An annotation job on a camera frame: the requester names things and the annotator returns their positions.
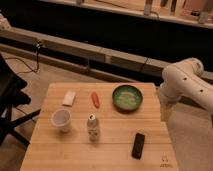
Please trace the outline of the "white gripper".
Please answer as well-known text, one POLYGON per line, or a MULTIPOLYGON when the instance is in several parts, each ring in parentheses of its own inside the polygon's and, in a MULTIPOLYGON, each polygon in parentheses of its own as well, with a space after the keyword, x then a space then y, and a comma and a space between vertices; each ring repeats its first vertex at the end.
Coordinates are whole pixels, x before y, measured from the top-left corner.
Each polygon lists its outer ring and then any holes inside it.
POLYGON ((173 102, 161 102, 160 103, 160 113, 161 113, 161 120, 167 122, 172 115, 173 108, 175 103, 173 102))

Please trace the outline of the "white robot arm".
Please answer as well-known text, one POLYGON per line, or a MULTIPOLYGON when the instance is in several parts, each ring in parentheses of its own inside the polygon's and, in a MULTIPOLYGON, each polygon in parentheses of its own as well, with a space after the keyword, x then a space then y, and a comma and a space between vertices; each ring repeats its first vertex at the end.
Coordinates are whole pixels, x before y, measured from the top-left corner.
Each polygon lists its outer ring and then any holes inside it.
POLYGON ((163 69, 163 83, 157 89, 162 121, 169 120, 173 106, 182 96, 191 98, 213 114, 213 84, 201 79, 203 72, 204 66, 197 58, 188 58, 163 69))

